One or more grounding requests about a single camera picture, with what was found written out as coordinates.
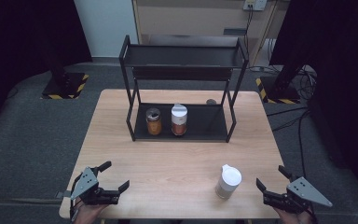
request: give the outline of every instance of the white lid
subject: white lid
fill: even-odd
[[[234,190],[242,181],[242,175],[239,170],[229,165],[224,165],[222,172],[222,177],[224,180],[225,186],[222,186],[228,190]]]
[[[187,108],[184,105],[175,104],[172,108],[172,122],[175,124],[184,124],[187,121]]]

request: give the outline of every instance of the black metal shelf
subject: black metal shelf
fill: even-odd
[[[188,113],[187,131],[182,136],[176,136],[171,131],[173,104],[140,104],[134,129],[135,139],[226,141],[227,126],[222,106],[183,105]],[[161,112],[162,131],[159,135],[151,135],[147,132],[145,112],[151,107],[158,108]]]
[[[235,46],[147,46],[133,45],[126,36],[120,55],[121,71],[124,77],[130,108],[127,124],[133,141],[144,140],[189,140],[189,141],[226,141],[228,142],[237,123],[234,103],[248,63],[243,44],[238,39]],[[134,78],[131,92],[127,70],[130,67]],[[228,90],[232,70],[240,69],[240,76],[233,96]],[[171,131],[172,104],[144,103],[138,89],[139,80],[208,80],[224,81],[225,89],[221,102],[216,105],[185,105],[187,107],[187,131],[182,136],[175,136]],[[135,104],[139,104],[134,129],[131,114]],[[227,127],[224,102],[227,99],[232,124]],[[156,107],[162,116],[162,131],[151,135],[147,131],[145,112]]]

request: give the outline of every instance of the hand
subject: hand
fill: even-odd
[[[297,214],[287,213],[275,207],[274,210],[278,213],[279,217],[281,218],[284,224],[299,224],[299,223],[311,224],[312,223],[312,218],[310,214],[308,214],[307,212],[303,212],[297,215]]]
[[[76,199],[75,210],[78,209],[77,217],[74,221],[74,224],[91,224],[97,218],[98,215],[107,207],[109,204],[97,204],[97,205],[87,205],[83,202],[80,202],[79,199]]]

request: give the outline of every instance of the silver lid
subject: silver lid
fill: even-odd
[[[158,120],[160,117],[160,112],[157,108],[149,108],[146,111],[146,119],[147,120]]]

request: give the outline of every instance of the jar lid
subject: jar lid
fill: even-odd
[[[172,122],[177,125],[182,125],[187,121],[187,108],[184,105],[175,104],[172,108]]]
[[[234,190],[242,181],[241,172],[236,168],[231,167],[227,164],[224,165],[222,169],[223,169],[222,172],[223,182],[221,183],[222,188],[229,191]]]
[[[147,120],[158,120],[160,116],[160,112],[157,108],[149,108],[146,111]]]

